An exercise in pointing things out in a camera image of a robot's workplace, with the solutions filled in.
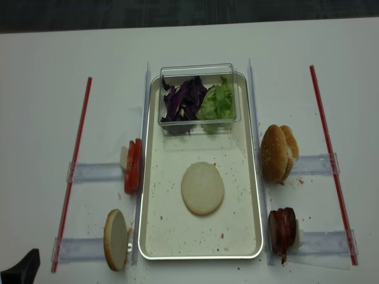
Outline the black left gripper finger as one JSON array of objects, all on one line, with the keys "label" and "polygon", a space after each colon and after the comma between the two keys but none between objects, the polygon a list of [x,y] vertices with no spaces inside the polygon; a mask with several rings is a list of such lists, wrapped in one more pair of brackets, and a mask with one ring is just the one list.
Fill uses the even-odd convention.
[{"label": "black left gripper finger", "polygon": [[30,250],[22,260],[1,272],[2,284],[33,284],[40,267],[39,249]]}]

